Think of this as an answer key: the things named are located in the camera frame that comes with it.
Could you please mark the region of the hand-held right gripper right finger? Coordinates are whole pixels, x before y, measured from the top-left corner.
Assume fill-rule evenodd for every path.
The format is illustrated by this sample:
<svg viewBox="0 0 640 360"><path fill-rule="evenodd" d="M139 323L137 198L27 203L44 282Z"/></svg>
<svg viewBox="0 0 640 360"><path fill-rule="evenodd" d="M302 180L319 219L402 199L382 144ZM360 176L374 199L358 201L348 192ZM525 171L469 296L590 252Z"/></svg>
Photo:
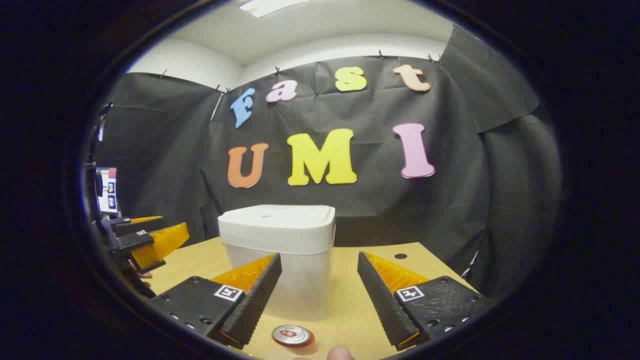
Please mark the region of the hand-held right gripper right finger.
<svg viewBox="0 0 640 360"><path fill-rule="evenodd" d="M359 253L357 271L398 351L450 337L487 307L484 296L450 276L427 279L367 251Z"/></svg>

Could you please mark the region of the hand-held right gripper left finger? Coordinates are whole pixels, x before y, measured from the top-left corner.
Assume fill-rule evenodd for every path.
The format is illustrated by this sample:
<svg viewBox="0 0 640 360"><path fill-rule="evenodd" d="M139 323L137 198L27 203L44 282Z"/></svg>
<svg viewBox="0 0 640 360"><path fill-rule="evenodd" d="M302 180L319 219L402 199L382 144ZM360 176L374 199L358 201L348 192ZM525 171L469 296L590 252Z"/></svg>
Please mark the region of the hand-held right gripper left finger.
<svg viewBox="0 0 640 360"><path fill-rule="evenodd" d="M188 331L242 350L281 274L281 255L272 253L215 278L190 276L150 303Z"/></svg>

